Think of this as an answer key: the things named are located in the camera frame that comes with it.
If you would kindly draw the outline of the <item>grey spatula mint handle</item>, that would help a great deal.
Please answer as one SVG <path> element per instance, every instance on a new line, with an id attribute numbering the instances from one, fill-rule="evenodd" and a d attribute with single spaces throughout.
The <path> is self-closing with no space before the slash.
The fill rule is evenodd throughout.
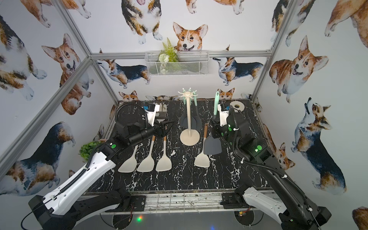
<path id="1" fill-rule="evenodd" d="M 219 104 L 219 91 L 217 91 L 215 95 L 212 119 L 217 119 L 218 104 Z M 204 147 L 205 147 L 204 150 L 205 155 L 217 155 L 222 153 L 221 141 L 219 140 L 219 138 L 213 138 L 212 135 L 210 135 L 205 140 Z"/>

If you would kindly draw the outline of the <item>grey turner mint handle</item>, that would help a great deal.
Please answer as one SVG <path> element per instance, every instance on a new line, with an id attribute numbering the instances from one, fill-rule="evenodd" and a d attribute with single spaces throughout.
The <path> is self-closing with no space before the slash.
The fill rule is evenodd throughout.
<path id="1" fill-rule="evenodd" d="M 194 113 L 194 119 L 196 121 L 196 130 L 200 133 L 202 129 L 202 120 L 198 113 L 198 107 L 197 107 L 197 99 L 196 95 L 194 96 L 194 103 L 195 103 L 195 113 Z"/>

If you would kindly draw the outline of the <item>cream slotted turner wooden handle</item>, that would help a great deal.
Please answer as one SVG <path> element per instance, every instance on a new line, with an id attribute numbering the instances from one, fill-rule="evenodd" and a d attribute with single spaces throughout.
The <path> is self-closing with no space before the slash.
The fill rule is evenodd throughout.
<path id="1" fill-rule="evenodd" d="M 202 148 L 202 151 L 196 156 L 195 161 L 194 161 L 194 166 L 197 166 L 197 167 L 209 168 L 210 166 L 209 157 L 204 154 L 204 150 L 205 150 L 204 144 L 207 138 L 208 126 L 209 126 L 208 123 L 206 123 L 204 126 L 203 148 Z"/>

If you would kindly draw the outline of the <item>cream spatula wooden handle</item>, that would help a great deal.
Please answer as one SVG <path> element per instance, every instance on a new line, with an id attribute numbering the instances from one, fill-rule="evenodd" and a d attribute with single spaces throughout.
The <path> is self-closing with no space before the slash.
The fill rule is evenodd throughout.
<path id="1" fill-rule="evenodd" d="M 155 166 L 155 162 L 154 162 L 154 159 L 152 157 L 152 151 L 153 151 L 153 146 L 154 146 L 155 139 L 156 139 L 156 137 L 153 136 L 152 140 L 151 140 L 151 144 L 150 144 L 149 154 L 138 166 L 138 168 L 137 168 L 138 172 L 148 173 L 148 172 L 151 172 L 153 170 L 153 168 Z"/>

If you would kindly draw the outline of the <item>cream spoon wooden handle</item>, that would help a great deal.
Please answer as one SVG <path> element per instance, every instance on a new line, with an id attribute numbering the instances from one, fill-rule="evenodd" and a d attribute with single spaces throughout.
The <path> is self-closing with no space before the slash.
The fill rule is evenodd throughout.
<path id="1" fill-rule="evenodd" d="M 119 173 L 131 173 L 134 172 L 137 166 L 136 152 L 138 150 L 138 145 L 135 146 L 132 156 L 128 158 L 123 164 L 119 167 Z"/>

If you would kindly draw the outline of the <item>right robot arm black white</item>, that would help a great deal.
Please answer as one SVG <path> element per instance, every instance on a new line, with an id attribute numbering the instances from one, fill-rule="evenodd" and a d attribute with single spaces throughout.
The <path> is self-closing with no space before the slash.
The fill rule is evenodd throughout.
<path id="1" fill-rule="evenodd" d="M 205 150 L 205 154 L 219 154 L 221 150 L 217 145 L 228 145 L 241 163 L 252 166 L 261 174 L 281 200 L 275 201 L 250 186 L 241 192 L 249 207 L 261 210 L 284 230 L 319 230 L 328 222 L 332 216 L 330 211 L 312 202 L 285 173 L 268 145 L 251 133 L 241 112 L 233 106 L 222 111 L 218 104 L 214 106 L 210 125 L 215 143 Z"/>

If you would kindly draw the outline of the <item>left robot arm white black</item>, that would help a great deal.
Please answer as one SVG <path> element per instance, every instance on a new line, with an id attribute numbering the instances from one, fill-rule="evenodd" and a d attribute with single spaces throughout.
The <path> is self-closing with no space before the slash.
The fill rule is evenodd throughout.
<path id="1" fill-rule="evenodd" d="M 123 189 L 83 202 L 78 199 L 107 171 L 116 167 L 119 155 L 125 150 L 150 138 L 163 138 L 168 134 L 175 122 L 167 118 L 157 121 L 159 108 L 158 104 L 140 106 L 132 102 L 117 108 L 116 134 L 95 147 L 87 163 L 61 187 L 29 201 L 30 214 L 36 217 L 43 230 L 71 230 L 83 218 L 103 209 L 115 209 L 124 203 L 130 194 Z"/>

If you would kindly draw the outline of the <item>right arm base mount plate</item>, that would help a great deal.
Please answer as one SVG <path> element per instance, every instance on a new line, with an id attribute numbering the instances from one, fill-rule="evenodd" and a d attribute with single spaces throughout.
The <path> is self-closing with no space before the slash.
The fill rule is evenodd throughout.
<path id="1" fill-rule="evenodd" d="M 224 209 L 249 208 L 244 198 L 238 193 L 222 193 L 221 197 L 222 200 L 220 205 L 222 205 Z"/>

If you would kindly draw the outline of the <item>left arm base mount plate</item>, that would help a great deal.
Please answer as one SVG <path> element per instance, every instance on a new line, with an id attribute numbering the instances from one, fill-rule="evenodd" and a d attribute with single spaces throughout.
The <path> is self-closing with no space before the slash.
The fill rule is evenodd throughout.
<path id="1" fill-rule="evenodd" d="M 118 205 L 117 208 L 106 211 L 107 213 L 112 212 L 141 212 L 145 209 L 146 203 L 145 195 L 134 195 L 130 197 L 126 197 L 123 201 Z"/>

